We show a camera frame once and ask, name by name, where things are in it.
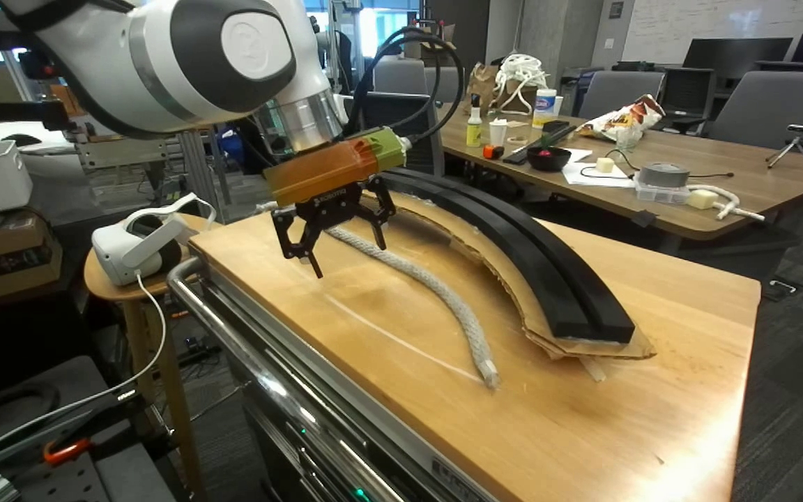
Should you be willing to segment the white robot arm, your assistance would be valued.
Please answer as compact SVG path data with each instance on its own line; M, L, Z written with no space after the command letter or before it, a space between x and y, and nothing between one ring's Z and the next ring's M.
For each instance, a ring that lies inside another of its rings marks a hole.
M302 0L0 0L79 102L122 136L170 136L252 118L291 154L264 171L288 257L351 217L382 226L382 180L407 143L389 125L340 133Z

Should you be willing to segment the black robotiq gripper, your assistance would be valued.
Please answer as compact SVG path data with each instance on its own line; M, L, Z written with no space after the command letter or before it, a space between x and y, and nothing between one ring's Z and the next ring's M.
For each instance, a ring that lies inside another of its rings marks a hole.
M389 247L386 224L397 215L397 204L382 176L366 180L351 180L313 201L292 204L288 210L274 210L270 221L280 236L280 247L288 260L303 257L315 272L324 279L320 261L315 257L319 236L351 217L362 217L372 226L379 250Z

